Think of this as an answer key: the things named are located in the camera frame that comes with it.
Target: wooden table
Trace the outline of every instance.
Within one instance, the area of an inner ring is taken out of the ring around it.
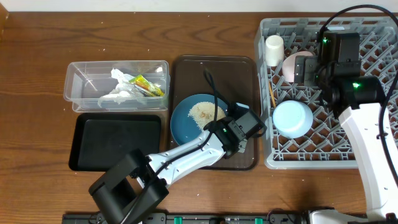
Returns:
[[[68,167],[78,116],[63,99],[70,62],[172,64],[183,54],[254,58],[261,19],[330,15],[10,13],[0,43],[0,223],[60,223],[64,213],[98,210],[88,187],[101,173]],[[267,213],[331,206],[344,213],[365,212],[358,170],[270,170],[262,147],[260,155],[258,166],[248,172],[195,171],[171,186],[159,208]]]

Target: blue bowl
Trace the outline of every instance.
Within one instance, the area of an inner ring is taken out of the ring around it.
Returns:
[[[180,146],[194,140],[201,133],[201,129],[197,126],[195,120],[188,116],[191,108],[200,102],[214,103],[214,96],[209,94],[192,95],[181,101],[174,109],[170,128],[175,142]],[[219,98],[218,106],[227,114],[228,106]]]

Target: yellow package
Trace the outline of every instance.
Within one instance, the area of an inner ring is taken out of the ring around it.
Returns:
[[[129,82],[147,90],[150,93],[150,96],[163,96],[164,95],[164,93],[162,92],[162,90],[159,87],[155,86],[153,83],[146,80],[142,75],[136,76]]]

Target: food wrapper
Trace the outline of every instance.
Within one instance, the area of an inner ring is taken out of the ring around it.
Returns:
[[[146,94],[149,96],[163,96],[164,93],[162,90],[151,83],[150,81],[146,80],[142,75],[138,75],[132,80],[129,81],[130,83],[135,84],[136,86],[141,87]]]
[[[137,89],[134,84],[129,83],[129,80],[132,80],[134,76],[125,74],[119,69],[114,68],[111,71],[111,77],[117,79],[118,84],[109,94],[101,96],[98,99],[99,107],[102,107],[103,101],[106,100],[113,100],[114,102],[121,104],[126,100],[130,100],[131,98],[136,98],[138,102],[146,104],[146,101],[143,100],[144,94],[142,94],[142,92]]]

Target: dish rack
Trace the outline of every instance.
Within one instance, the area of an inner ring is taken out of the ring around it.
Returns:
[[[262,137],[264,163],[270,169],[352,169],[357,168],[348,138],[333,117],[332,111],[320,103],[321,91],[289,83],[282,75],[282,62],[268,67],[265,62],[265,39],[280,35],[284,39],[285,58],[299,51],[317,55],[317,32],[328,18],[263,19],[254,39],[257,75],[261,91],[261,119],[267,126]],[[398,70],[398,28],[389,17],[338,17],[329,29],[344,29],[360,34],[361,75],[374,75],[382,83],[385,93]],[[274,108],[270,104],[269,81],[276,105],[285,100],[298,100],[313,111],[313,124],[300,138],[281,136],[272,124]],[[398,144],[398,90],[393,92],[388,105],[390,124]]]

